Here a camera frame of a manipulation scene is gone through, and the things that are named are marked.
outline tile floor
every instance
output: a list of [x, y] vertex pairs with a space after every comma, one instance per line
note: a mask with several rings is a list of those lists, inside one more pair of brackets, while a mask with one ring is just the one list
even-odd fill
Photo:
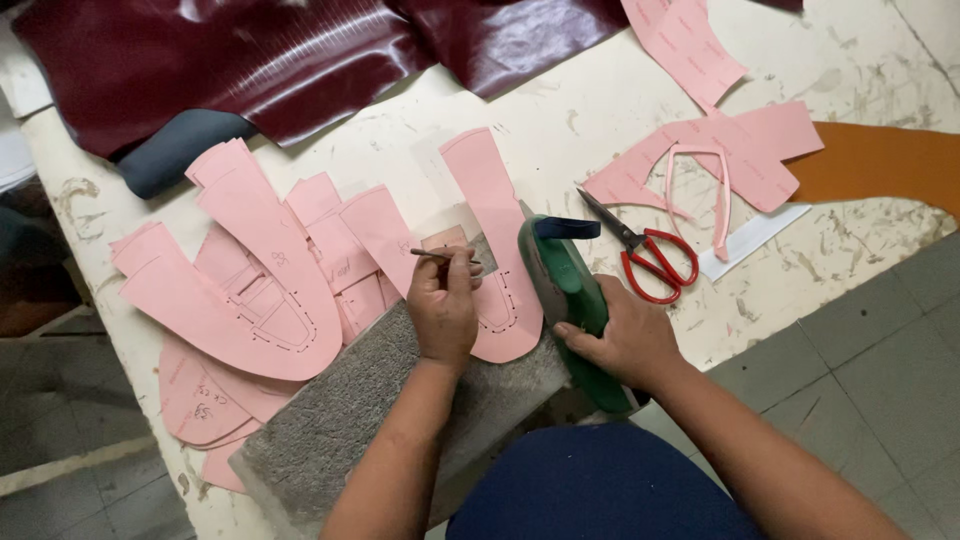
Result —
[[[960, 233], [708, 374], [914, 538], [960, 539]], [[656, 404], [632, 420], [717, 480]]]
[[[709, 375], [914, 538], [960, 540], [960, 234]], [[720, 483], [656, 404], [632, 420]], [[105, 337], [0, 343], [0, 476], [148, 432]], [[41, 540], [193, 536], [156, 447], [0, 499], [0, 531]]]
[[[0, 343], [0, 477], [150, 434], [105, 335]], [[156, 445], [0, 498], [4, 540], [186, 540]]]

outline red scissors handle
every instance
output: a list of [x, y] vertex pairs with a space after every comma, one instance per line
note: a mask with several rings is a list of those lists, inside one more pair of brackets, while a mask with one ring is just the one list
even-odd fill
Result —
[[[620, 252], [620, 260], [623, 262], [623, 270], [627, 274], [627, 281], [630, 282], [630, 285], [634, 288], [636, 294], [638, 294], [643, 300], [652, 302], [653, 304], [673, 304], [678, 298], [680, 298], [681, 287], [693, 284], [693, 282], [697, 281], [697, 276], [700, 275], [700, 263], [697, 260], [697, 254], [693, 252], [693, 248], [691, 248], [689, 244], [674, 234], [657, 231], [656, 229], [644, 229], [643, 233], [646, 234], [646, 237], [643, 238], [643, 246], [654, 254], [654, 257], [657, 258], [657, 261], [660, 263], [662, 268], [637, 255], [636, 253], [628, 253], [626, 251]], [[660, 248], [657, 247], [657, 244], [654, 242], [651, 236], [662, 238], [686, 253], [686, 256], [690, 259], [691, 266], [690, 276], [688, 278], [684, 279], [680, 277], [680, 274], [677, 273], [677, 270], [673, 267], [673, 265], [671, 265], [666, 257], [663, 256], [663, 252], [660, 251]], [[639, 264], [645, 270], [654, 276], [657, 276], [660, 281], [669, 285], [670, 288], [673, 289], [673, 294], [666, 298], [655, 298], [644, 292], [643, 289], [640, 288], [640, 285], [636, 282], [636, 278], [634, 278], [634, 269], [631, 267], [631, 261]]]

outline blue strap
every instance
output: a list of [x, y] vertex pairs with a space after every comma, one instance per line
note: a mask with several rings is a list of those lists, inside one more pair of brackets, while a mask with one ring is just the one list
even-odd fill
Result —
[[534, 224], [540, 238], [576, 238], [587, 240], [600, 235], [600, 222], [567, 217], [545, 217]]

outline forearm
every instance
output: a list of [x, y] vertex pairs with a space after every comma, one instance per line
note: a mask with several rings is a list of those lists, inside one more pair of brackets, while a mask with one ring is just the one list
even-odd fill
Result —
[[323, 539], [422, 538], [460, 374], [421, 359], [326, 519]]
[[870, 501], [686, 361], [652, 390], [772, 538], [905, 538]]

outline pen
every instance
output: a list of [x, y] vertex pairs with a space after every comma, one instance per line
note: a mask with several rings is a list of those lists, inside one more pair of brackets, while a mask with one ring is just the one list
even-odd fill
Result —
[[[449, 255], [444, 255], [444, 254], [442, 254], [442, 253], [432, 253], [432, 252], [428, 252], [428, 251], [423, 251], [423, 250], [420, 249], [420, 248], [411, 248], [410, 253], [412, 253], [412, 254], [414, 254], [414, 255], [445, 258], [445, 259], [447, 259], [447, 260], [451, 260], [451, 259], [453, 258], [453, 257], [451, 257], [451, 256], [449, 256]], [[483, 263], [480, 262], [479, 260], [471, 260], [470, 262], [473, 263], [473, 264], [483, 264]]]

